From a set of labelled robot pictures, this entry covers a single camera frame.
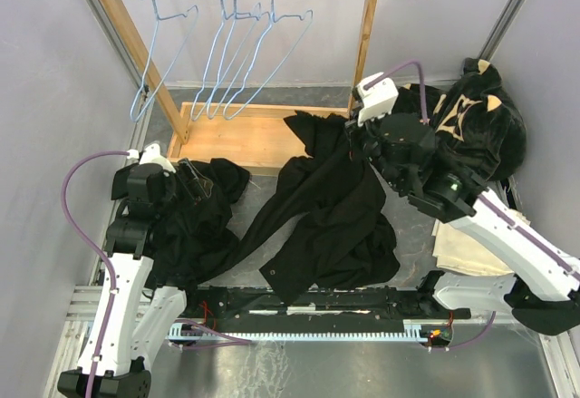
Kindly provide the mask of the black shirt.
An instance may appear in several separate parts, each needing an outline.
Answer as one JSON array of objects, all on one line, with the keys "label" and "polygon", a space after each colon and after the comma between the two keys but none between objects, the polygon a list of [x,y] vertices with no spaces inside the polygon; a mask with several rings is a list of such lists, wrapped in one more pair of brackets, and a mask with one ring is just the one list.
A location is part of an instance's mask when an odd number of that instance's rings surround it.
[{"label": "black shirt", "polygon": [[284,304],[311,286],[355,289],[388,282],[400,263],[395,231],[382,213],[386,194],[371,165],[352,156],[346,119],[297,112],[284,122],[305,154],[279,171],[275,194],[217,271],[231,269],[298,217],[283,246],[260,269]]},{"label": "black shirt", "polygon": [[211,182],[211,191],[206,198],[193,200],[178,185],[175,205],[153,232],[148,288],[173,285],[194,290],[244,258],[239,237],[227,225],[232,206],[246,191],[250,172],[224,158],[179,161],[177,172],[190,169],[200,180]]}]

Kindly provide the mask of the wooden clothes rack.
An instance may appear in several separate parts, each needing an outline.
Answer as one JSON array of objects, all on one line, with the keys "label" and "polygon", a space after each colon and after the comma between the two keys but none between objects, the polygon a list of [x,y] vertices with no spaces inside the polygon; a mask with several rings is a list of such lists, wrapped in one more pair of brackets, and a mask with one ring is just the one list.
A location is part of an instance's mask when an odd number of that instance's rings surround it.
[{"label": "wooden clothes rack", "polygon": [[[120,37],[137,72],[145,63],[146,43],[152,26],[148,0],[98,0],[114,31]],[[319,116],[335,114],[346,117],[353,99],[346,92],[349,84],[363,75],[369,51],[372,26],[378,0],[276,0],[282,13],[314,10],[314,21],[302,42],[291,54],[270,84],[239,117],[227,121],[222,116],[227,88],[239,87],[239,71],[254,42],[264,28],[268,0],[237,0],[240,12],[262,5],[262,18],[246,40],[230,69],[230,75],[217,90],[212,108],[221,106],[213,120],[207,116],[206,101],[216,84],[218,63],[230,24],[217,40],[216,51],[208,73],[208,85],[196,108],[204,108],[197,121],[189,118],[192,100],[201,86],[210,46],[220,26],[219,0],[165,0],[167,9],[186,8],[196,4],[198,26],[180,60],[162,87],[151,111],[162,112],[170,126],[168,157],[171,160],[191,158],[210,160],[224,157],[257,174],[274,174],[292,156],[304,154],[300,141],[287,129],[285,117],[296,111]],[[232,0],[226,0],[227,11]],[[229,46],[225,65],[242,40],[250,22],[238,22]]]}]

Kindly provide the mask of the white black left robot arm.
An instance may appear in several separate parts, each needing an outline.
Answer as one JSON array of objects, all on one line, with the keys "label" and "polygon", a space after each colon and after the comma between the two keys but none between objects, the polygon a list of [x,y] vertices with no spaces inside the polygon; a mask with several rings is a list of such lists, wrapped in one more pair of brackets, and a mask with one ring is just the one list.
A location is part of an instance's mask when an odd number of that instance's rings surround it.
[{"label": "white black left robot arm", "polygon": [[101,297],[90,336],[76,368],[60,374],[66,397],[146,397],[151,368],[178,315],[195,314],[197,290],[170,280],[156,288],[143,317],[142,291],[160,262],[154,228],[181,204],[198,205],[212,189],[189,160],[173,164],[164,157],[128,151],[133,163],[118,170],[111,197],[120,202],[103,248],[94,249],[105,266]]}]

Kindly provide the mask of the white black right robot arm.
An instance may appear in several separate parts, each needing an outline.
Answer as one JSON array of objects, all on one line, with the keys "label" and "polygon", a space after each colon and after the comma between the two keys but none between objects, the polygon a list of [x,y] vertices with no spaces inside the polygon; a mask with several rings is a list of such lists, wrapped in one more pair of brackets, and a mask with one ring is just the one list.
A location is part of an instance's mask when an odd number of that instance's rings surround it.
[{"label": "white black right robot arm", "polygon": [[345,123],[351,154],[368,160],[421,213],[477,241],[511,270],[474,277],[430,272],[415,296],[427,317],[470,308],[511,314],[543,335],[579,325],[579,260],[527,225],[472,169],[443,152],[435,131],[407,113]]}]

